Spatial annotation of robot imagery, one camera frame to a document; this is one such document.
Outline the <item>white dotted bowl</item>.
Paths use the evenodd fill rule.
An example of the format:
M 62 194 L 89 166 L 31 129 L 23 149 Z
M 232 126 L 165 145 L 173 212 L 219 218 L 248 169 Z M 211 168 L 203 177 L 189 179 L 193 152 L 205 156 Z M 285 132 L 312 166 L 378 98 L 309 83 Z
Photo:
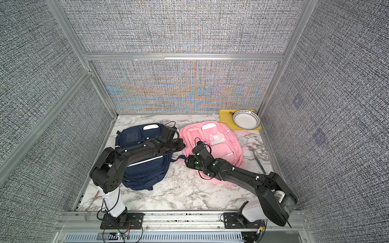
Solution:
M 234 123 L 245 130 L 254 130 L 260 126 L 259 116 L 250 110 L 238 110 L 233 113 Z

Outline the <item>navy blue backpack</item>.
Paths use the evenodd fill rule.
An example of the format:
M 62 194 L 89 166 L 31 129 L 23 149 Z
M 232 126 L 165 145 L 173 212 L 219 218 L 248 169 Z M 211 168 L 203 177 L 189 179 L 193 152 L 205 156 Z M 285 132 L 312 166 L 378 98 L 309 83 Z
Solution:
M 122 183 L 134 191 L 151 191 L 165 178 L 174 162 L 174 153 L 158 152 L 157 137 L 164 126 L 160 123 L 137 125 L 116 133 L 112 165 L 115 184 Z

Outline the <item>pink backpack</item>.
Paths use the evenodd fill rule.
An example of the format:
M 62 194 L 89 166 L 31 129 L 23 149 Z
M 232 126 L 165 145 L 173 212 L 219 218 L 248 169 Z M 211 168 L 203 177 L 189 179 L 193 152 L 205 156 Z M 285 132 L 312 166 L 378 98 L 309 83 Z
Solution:
M 183 139 L 185 159 L 192 154 L 197 141 L 203 141 L 212 148 L 214 158 L 224 159 L 234 166 L 244 169 L 243 151 L 236 135 L 225 124 L 208 121 L 189 125 L 180 130 L 180 138 Z M 204 180 L 210 179 L 202 172 L 198 172 Z

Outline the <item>yellow tray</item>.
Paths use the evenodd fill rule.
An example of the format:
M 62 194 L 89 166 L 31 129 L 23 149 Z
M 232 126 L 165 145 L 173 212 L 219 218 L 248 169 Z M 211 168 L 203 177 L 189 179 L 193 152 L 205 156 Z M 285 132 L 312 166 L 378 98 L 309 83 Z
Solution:
M 221 123 L 226 124 L 231 130 L 233 131 L 239 131 L 239 130 L 245 130 L 240 127 L 238 127 L 234 121 L 233 121 L 233 113 L 238 110 L 220 110 L 219 111 L 219 120 Z M 260 126 L 257 129 L 254 129 L 253 131 L 260 131 L 262 129 L 262 126 Z

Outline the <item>pink pencil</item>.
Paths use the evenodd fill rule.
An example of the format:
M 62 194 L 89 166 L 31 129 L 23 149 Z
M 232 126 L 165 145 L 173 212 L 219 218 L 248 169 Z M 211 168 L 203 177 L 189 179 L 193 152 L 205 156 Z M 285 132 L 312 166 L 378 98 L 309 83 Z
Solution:
M 90 203 L 90 206 L 92 206 L 94 204 L 94 202 L 99 198 L 99 194 L 100 194 L 100 191 L 98 190 L 95 194 L 95 196 L 93 197 L 91 203 Z

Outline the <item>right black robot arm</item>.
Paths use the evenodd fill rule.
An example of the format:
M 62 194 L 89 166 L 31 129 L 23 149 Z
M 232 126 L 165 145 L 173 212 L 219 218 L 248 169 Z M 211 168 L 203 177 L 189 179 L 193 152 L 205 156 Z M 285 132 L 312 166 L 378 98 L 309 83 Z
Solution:
M 257 196 L 267 219 L 278 226 L 289 223 L 298 199 L 279 174 L 247 171 L 224 159 L 214 158 L 211 151 L 209 145 L 198 141 L 192 154 L 185 159 L 185 165 L 210 179 L 230 182 L 250 191 Z

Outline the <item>green pen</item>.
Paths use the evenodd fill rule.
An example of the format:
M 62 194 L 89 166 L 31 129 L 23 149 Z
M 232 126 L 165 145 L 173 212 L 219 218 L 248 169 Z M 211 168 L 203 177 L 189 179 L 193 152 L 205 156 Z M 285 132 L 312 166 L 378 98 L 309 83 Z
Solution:
M 259 167 L 260 167 L 262 173 L 263 173 L 263 174 L 266 174 L 266 170 L 265 170 L 265 168 L 263 167 L 263 165 L 262 165 L 261 161 L 259 160 L 259 158 L 257 157 L 257 154 L 256 154 L 256 151 L 255 151 L 254 147 L 251 146 L 251 147 L 250 147 L 250 151 L 253 153 L 253 157 L 254 157 L 254 159 L 256 160 L 256 162 L 258 163 L 258 165 L 259 165 Z

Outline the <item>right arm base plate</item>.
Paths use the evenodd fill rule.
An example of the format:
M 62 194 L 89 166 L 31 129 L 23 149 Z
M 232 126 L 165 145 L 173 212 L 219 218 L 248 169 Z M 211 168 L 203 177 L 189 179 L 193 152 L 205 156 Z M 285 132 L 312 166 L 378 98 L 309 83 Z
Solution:
M 226 229 L 259 229 L 264 227 L 266 223 L 263 219 L 251 222 L 242 213 L 228 212 L 222 214 L 221 221 Z

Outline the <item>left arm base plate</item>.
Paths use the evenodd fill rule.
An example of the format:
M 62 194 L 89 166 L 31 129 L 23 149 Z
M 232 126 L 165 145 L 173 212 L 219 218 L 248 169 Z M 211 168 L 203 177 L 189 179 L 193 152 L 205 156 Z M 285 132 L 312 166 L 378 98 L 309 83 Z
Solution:
M 105 213 L 100 229 L 141 229 L 144 216 L 144 213 L 123 212 L 119 217 L 113 217 L 109 213 Z

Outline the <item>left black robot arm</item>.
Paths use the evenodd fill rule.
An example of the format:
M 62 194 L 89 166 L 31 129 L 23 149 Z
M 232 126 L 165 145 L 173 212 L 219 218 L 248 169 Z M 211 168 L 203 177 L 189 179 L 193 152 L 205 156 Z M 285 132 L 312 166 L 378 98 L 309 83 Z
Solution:
M 103 197 L 101 221 L 111 220 L 122 227 L 128 210 L 120 186 L 152 189 L 166 176 L 173 154 L 184 148 L 176 127 L 154 124 L 145 130 L 139 125 L 119 132 L 116 146 L 104 149 L 89 173 Z

